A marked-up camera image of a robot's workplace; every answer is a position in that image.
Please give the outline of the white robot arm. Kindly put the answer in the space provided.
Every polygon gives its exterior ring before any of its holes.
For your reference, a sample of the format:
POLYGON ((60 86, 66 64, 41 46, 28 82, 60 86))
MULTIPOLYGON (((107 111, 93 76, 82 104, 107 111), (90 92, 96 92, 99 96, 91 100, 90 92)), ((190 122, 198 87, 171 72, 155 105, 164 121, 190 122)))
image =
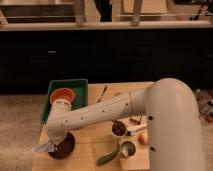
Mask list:
POLYGON ((59 98, 52 103, 46 130, 59 143, 71 130, 134 115, 147 118, 151 171, 206 171, 198 104, 178 79, 160 79, 75 110, 59 98))

